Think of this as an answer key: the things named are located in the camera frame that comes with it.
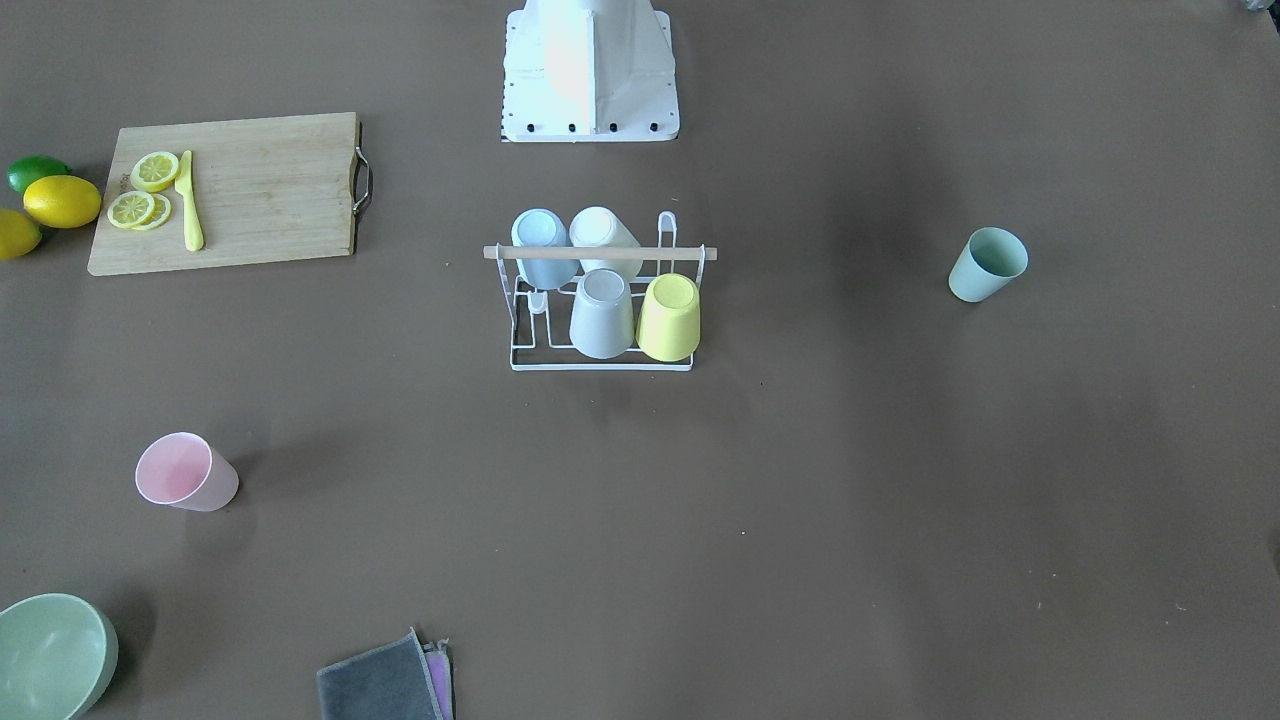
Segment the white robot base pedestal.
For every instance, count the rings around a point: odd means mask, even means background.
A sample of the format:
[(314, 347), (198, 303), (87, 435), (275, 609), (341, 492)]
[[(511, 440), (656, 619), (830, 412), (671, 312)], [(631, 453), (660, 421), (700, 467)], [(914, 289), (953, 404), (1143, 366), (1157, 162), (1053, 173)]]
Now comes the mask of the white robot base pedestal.
[(503, 67), (506, 142), (680, 135), (671, 18), (649, 1), (527, 1), (506, 18)]

